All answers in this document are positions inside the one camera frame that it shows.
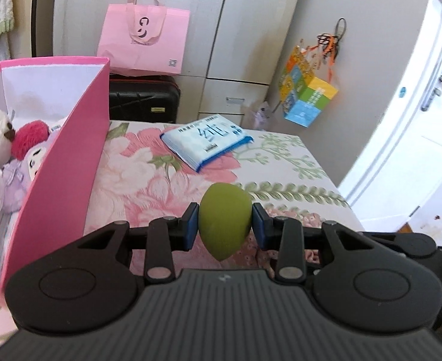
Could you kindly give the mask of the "white wardrobe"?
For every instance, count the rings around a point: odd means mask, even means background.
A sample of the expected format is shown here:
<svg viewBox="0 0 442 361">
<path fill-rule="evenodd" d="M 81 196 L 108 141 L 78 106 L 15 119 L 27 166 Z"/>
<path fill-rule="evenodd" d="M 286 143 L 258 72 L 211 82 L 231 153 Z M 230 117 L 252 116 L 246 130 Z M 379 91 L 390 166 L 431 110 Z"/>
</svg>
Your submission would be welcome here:
<svg viewBox="0 0 442 361">
<path fill-rule="evenodd" d="M 55 55 L 94 55 L 109 5 L 127 0 L 55 0 Z M 152 0 L 139 0 L 149 4 Z M 244 114 L 267 101 L 296 44 L 340 27 L 333 80 L 338 94 L 307 127 L 277 117 L 328 176 L 348 192 L 369 180 L 427 93 L 442 49 L 440 0 L 161 0 L 190 13 L 178 75 L 178 121 Z"/>
</svg>

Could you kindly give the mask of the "colourful hanging paper bag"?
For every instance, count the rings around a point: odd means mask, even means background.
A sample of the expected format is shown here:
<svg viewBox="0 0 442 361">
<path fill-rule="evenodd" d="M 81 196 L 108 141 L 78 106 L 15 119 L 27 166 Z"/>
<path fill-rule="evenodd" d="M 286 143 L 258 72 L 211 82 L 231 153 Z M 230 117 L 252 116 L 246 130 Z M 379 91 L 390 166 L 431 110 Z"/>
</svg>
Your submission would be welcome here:
<svg viewBox="0 0 442 361">
<path fill-rule="evenodd" d="M 337 95 L 337 43 L 338 36 L 322 33 L 316 44 L 293 47 L 278 82 L 285 120 L 307 128 Z"/>
</svg>

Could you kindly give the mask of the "pink cardboard box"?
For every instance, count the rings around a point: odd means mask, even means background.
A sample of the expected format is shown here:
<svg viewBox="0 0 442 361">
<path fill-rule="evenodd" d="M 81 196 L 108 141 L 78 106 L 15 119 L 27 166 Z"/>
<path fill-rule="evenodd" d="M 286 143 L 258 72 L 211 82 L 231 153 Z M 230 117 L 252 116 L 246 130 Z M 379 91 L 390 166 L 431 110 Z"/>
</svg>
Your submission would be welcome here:
<svg viewBox="0 0 442 361">
<path fill-rule="evenodd" d="M 0 62 L 0 109 L 14 125 L 64 121 L 48 147 L 0 262 L 0 305 L 22 267 L 80 238 L 109 128 L 109 60 L 51 56 Z"/>
</svg>

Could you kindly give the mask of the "blue white wipes pack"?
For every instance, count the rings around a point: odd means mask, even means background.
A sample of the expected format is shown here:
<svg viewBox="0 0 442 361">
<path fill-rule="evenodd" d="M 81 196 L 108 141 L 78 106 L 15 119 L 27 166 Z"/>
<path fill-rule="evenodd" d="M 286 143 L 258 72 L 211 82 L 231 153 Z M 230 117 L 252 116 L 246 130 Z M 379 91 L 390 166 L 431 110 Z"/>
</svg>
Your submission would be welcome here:
<svg viewBox="0 0 442 361">
<path fill-rule="evenodd" d="M 181 125 L 162 133 L 160 139 L 196 172 L 220 156 L 253 141 L 252 136 L 220 114 Z"/>
</svg>

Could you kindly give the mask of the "green makeup sponge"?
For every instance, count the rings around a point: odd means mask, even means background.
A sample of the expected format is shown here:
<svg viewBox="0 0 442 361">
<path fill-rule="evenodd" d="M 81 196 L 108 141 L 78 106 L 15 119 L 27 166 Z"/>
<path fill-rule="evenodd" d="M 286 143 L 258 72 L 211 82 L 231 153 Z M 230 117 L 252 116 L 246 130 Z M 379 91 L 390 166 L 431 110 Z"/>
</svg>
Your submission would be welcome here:
<svg viewBox="0 0 442 361">
<path fill-rule="evenodd" d="M 223 261 L 236 253 L 251 228 L 252 200 L 240 187 L 216 183 L 203 195 L 198 216 L 200 238 L 209 253 Z"/>
</svg>

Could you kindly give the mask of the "floral tablecloth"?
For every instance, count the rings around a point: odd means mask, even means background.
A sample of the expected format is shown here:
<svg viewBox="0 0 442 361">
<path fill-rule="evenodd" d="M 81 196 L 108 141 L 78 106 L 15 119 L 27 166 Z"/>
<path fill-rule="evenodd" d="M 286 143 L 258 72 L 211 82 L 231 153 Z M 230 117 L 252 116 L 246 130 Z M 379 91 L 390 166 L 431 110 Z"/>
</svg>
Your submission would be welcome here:
<svg viewBox="0 0 442 361">
<path fill-rule="evenodd" d="M 218 261 L 199 226 L 189 252 L 174 251 L 176 279 L 143 277 L 148 225 L 181 217 L 216 183 L 250 195 L 270 217 L 309 231 L 363 226 L 296 136 L 253 131 L 253 142 L 190 170 L 160 139 L 167 128 L 109 122 L 80 238 L 22 267 L 4 305 L 17 332 L 0 360 L 337 360 L 352 357 L 360 333 L 330 319 L 301 284 L 279 284 L 276 251 L 258 247 L 252 227 L 241 248 Z"/>
</svg>

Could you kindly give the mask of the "red heart plush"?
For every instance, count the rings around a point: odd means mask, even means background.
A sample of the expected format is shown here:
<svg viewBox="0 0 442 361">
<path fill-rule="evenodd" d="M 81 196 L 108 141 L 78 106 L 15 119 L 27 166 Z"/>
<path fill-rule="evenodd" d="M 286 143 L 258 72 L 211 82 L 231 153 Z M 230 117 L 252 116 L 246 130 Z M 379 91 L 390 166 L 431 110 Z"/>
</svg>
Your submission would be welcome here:
<svg viewBox="0 0 442 361">
<path fill-rule="evenodd" d="M 11 146 L 11 155 L 16 160 L 22 161 L 32 147 L 47 141 L 49 135 L 50 128 L 44 121 L 36 120 L 23 125 L 16 131 Z"/>
</svg>

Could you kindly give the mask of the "black suitcase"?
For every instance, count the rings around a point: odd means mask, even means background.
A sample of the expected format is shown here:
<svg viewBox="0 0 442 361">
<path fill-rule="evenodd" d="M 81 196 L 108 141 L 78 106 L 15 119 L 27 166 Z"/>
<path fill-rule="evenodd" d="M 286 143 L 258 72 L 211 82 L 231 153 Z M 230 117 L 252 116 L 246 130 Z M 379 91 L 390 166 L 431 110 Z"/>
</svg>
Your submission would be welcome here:
<svg viewBox="0 0 442 361">
<path fill-rule="evenodd" d="M 114 121 L 174 123 L 180 89 L 171 76 L 109 77 L 109 116 Z"/>
</svg>

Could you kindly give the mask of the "pink paper shopping bag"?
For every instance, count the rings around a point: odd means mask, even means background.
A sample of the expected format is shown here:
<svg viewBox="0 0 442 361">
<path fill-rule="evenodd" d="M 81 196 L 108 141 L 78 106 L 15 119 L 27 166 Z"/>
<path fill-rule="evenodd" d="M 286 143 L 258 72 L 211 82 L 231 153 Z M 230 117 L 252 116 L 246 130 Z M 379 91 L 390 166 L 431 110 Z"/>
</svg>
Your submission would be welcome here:
<svg viewBox="0 0 442 361">
<path fill-rule="evenodd" d="M 182 71 L 190 11 L 153 1 L 108 6 L 96 55 L 109 59 L 112 73 L 140 77 Z"/>
</svg>

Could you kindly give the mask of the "purple plush doll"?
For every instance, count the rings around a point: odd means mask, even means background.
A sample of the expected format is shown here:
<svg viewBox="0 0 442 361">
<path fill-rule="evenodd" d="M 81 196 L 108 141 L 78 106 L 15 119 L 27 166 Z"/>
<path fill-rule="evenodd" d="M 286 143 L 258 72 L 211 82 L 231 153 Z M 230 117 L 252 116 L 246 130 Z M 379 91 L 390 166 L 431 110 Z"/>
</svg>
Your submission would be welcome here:
<svg viewBox="0 0 442 361">
<path fill-rule="evenodd" d="M 12 160 L 4 166 L 2 171 L 4 213 L 11 214 L 20 210 L 30 185 L 57 135 L 58 131 L 52 132 L 46 141 L 30 148 L 22 161 Z"/>
</svg>

